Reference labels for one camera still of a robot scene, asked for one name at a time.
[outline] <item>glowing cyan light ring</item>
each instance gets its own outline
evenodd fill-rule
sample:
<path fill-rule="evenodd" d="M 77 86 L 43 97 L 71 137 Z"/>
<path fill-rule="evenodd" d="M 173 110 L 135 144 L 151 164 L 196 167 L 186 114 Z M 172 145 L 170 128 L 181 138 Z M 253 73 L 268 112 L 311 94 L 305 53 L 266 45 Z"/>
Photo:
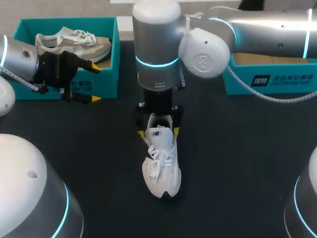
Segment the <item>glowing cyan light ring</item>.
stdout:
<path fill-rule="evenodd" d="M 305 40 L 305 47 L 304 47 L 304 54 L 303 54 L 303 58 L 305 59 L 307 56 L 307 50 L 308 50 L 308 44 L 309 44 L 309 36 L 311 34 L 311 22 L 312 22 L 312 17 L 313 17 L 313 10 L 309 9 L 308 10 L 308 29 L 306 32 L 306 40 Z"/>
<path fill-rule="evenodd" d="M 66 199 L 67 199 L 66 200 L 66 210 L 65 210 L 64 217 L 61 220 L 61 223 L 60 223 L 59 227 L 57 228 L 56 232 L 54 233 L 54 235 L 51 238 L 55 238 L 58 235 L 58 233 L 59 233 L 60 229 L 63 227 L 64 222 L 65 222 L 66 217 L 67 217 L 68 206 L 69 206 L 69 197 L 68 197 L 68 190 L 67 190 L 66 184 L 64 184 L 64 186 L 65 186 L 65 189 L 66 189 Z"/>
<path fill-rule="evenodd" d="M 150 63 L 145 63 L 143 61 L 141 61 L 137 56 L 135 56 L 135 58 L 137 59 L 138 62 L 140 62 L 141 64 L 145 65 L 145 66 L 148 66 L 148 67 L 152 67 L 152 68 L 162 68 L 162 67 L 167 67 L 167 66 L 170 66 L 172 64 L 174 64 L 175 62 L 178 61 L 178 58 L 173 60 L 172 62 L 170 63 L 165 63 L 165 64 L 150 64 Z"/>
<path fill-rule="evenodd" d="M 306 222 L 304 221 L 301 213 L 299 212 L 298 206 L 297 206 L 297 201 L 296 201 L 296 186 L 297 186 L 297 182 L 299 180 L 300 176 L 298 177 L 296 184 L 295 184 L 295 188 L 294 188 L 294 203 L 295 203 L 295 207 L 296 207 L 296 211 L 298 213 L 299 218 L 302 220 L 303 224 L 305 225 L 305 227 L 307 228 L 307 230 L 315 237 L 317 238 L 317 235 L 312 231 L 312 229 L 310 229 L 310 227 L 306 224 Z"/>
<path fill-rule="evenodd" d="M 227 26 L 230 27 L 230 29 L 232 30 L 233 34 L 234 34 L 234 37 L 235 37 L 235 43 L 234 43 L 234 46 L 237 45 L 237 35 L 236 35 L 236 32 L 234 31 L 233 27 L 226 21 L 222 20 L 222 19 L 219 19 L 219 18 L 214 18 L 214 17 L 211 17 L 211 18 L 208 18 L 208 20 L 215 20 L 215 21 L 220 21 L 224 24 L 226 24 Z"/>
<path fill-rule="evenodd" d="M 3 48 L 3 55 L 2 55 L 2 59 L 1 59 L 1 63 L 0 63 L 0 66 L 3 67 L 4 65 L 4 61 L 5 61 L 5 57 L 6 57 L 6 52 L 8 50 L 8 39 L 5 35 L 3 35 L 4 37 L 4 48 Z"/>

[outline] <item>shoe toe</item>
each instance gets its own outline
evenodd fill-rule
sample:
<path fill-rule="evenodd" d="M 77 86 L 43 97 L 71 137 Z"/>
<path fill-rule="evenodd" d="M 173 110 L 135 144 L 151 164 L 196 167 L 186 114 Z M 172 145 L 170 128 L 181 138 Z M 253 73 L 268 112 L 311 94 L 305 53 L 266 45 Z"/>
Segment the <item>shoe toe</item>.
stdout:
<path fill-rule="evenodd" d="M 106 37 L 96 37 L 97 39 L 97 45 L 105 45 L 106 47 L 111 48 L 111 42 L 109 38 Z"/>
<path fill-rule="evenodd" d="M 142 165 L 143 177 L 145 183 L 150 190 L 150 192 L 158 198 L 173 198 L 179 191 L 180 184 L 181 184 L 181 177 L 177 183 L 177 186 L 173 186 L 172 177 L 164 181 L 161 177 L 158 178 L 157 184 L 153 185 L 152 179 L 148 176 L 147 168 L 148 162 L 150 159 L 146 159 Z"/>

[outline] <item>shoelace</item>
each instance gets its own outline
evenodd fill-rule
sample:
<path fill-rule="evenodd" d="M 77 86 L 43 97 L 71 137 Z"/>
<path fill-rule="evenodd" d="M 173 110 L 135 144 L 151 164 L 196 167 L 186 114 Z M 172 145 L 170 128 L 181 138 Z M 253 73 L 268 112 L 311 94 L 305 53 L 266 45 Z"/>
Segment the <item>shoelace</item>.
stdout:
<path fill-rule="evenodd" d="M 154 168 L 148 168 L 148 176 L 152 178 L 154 186 L 157 184 L 162 168 L 172 166 L 173 161 L 169 156 L 174 151 L 174 148 L 175 147 L 173 146 L 171 151 L 166 153 L 162 150 L 156 150 L 153 145 L 149 147 L 148 153 L 153 159 L 153 161 L 149 162 L 149 165 L 154 166 Z"/>
<path fill-rule="evenodd" d="M 199 12 L 196 12 L 195 14 L 193 14 L 193 15 L 188 15 L 188 16 L 192 17 L 192 18 L 202 19 L 204 14 L 201 11 L 199 11 Z"/>
<path fill-rule="evenodd" d="M 95 43 L 97 43 L 97 39 L 94 34 L 91 34 L 89 32 L 84 32 L 82 30 L 75 30 L 73 34 L 78 33 L 78 42 L 75 42 L 75 44 L 86 44 L 86 46 L 93 46 Z"/>

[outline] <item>teal shoebox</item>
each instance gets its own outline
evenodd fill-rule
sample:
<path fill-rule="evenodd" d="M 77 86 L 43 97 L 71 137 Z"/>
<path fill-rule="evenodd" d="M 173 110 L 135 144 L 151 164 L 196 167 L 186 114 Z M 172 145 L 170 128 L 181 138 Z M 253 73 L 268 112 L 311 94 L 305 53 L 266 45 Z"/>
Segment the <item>teal shoebox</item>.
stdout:
<path fill-rule="evenodd" d="M 245 84 L 262 94 L 311 93 L 317 90 L 316 59 L 238 55 L 231 57 L 230 68 Z M 251 59 L 242 60 L 247 61 L 247 64 L 237 63 L 241 57 L 251 57 Z M 251 94 L 233 78 L 228 70 L 223 73 L 223 79 L 227 94 Z"/>
<path fill-rule="evenodd" d="M 34 45 L 35 36 L 54 35 L 65 26 L 72 30 L 83 30 L 96 36 L 112 39 L 112 53 L 108 67 L 102 67 L 101 73 L 95 74 L 81 68 L 72 82 L 75 92 L 94 95 L 101 98 L 116 98 L 119 76 L 120 39 L 115 17 L 78 17 L 78 18 L 45 18 L 21 19 L 13 36 L 14 39 Z M 24 85 L 10 82 L 17 100 L 60 99 L 60 90 L 52 87 L 44 95 L 35 93 Z"/>

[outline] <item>logo on box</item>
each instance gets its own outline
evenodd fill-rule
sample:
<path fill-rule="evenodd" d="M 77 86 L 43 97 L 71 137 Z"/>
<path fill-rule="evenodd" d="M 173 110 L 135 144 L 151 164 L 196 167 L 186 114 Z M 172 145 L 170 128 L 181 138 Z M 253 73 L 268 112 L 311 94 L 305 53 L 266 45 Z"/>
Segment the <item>logo on box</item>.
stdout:
<path fill-rule="evenodd" d="M 252 87 L 265 87 L 268 84 L 271 75 L 255 75 L 252 81 Z"/>

